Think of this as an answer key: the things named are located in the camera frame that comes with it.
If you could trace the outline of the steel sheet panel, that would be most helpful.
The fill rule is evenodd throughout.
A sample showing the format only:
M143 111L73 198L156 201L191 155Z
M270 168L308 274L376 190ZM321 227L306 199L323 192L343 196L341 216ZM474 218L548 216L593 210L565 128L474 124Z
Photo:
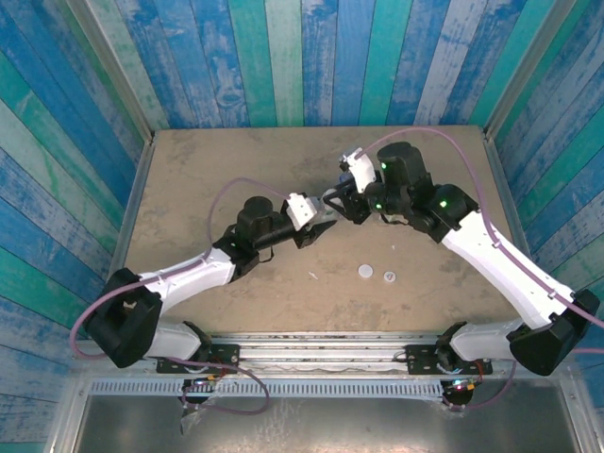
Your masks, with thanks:
M453 413L403 399L278 398L260 415L182 414L169 397L95 396L75 453L577 453L559 395L515 387Z

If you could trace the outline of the aluminium table side rail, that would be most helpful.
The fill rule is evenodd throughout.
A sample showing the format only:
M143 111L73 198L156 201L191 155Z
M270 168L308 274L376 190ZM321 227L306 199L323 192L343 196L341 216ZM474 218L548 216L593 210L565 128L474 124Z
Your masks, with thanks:
M156 137L152 137L151 140L144 145L141 159L137 167L137 173L133 181L131 193L128 198L128 203L118 235L116 247L109 266L107 279L109 279L116 271L125 266L138 212L143 200L144 188L156 148L155 139Z
M564 304L556 299L558 284L530 256L495 143L485 139L483 145L510 234L506 236L498 222L492 223L499 240L487 247L489 259L480 269L487 272L487 280L502 292L528 328L547 327L552 324L552 315L564 311Z

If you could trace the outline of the aluminium mounting rail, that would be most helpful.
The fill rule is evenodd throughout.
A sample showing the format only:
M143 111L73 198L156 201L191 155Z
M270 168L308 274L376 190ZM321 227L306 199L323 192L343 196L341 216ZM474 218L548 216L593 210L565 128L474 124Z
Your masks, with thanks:
M258 378L419 379L410 375L405 348L435 344L426 332L242 332L216 334L213 344L237 344L237 366Z

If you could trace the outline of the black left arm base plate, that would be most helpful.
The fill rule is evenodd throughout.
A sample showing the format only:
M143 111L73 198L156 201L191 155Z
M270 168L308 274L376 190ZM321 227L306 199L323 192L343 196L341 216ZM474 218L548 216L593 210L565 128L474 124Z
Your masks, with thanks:
M213 344L196 352L189 361L203 361L210 366L185 365L164 358L157 359L156 372L159 374L195 374L195 375L217 375L219 377L234 374L234 370L220 367L220 364L238 365L240 358L240 347L237 344Z

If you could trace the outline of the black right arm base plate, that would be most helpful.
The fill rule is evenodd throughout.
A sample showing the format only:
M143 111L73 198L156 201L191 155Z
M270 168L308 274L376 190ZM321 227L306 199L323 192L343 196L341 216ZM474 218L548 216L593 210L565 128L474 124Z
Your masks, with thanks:
M493 366L489 361L464 361L450 348L435 344L412 344L405 348L410 375L468 375L489 376Z

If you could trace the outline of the aluminium frame post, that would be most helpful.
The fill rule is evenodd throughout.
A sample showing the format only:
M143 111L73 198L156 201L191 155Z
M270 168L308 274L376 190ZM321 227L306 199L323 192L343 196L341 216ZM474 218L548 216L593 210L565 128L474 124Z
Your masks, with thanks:
M66 0L68 8L107 72L135 127L143 139L152 139L154 128L144 112L134 82L143 68L115 0Z
M564 24L591 0L528 0L475 107L470 122L492 143L538 73Z

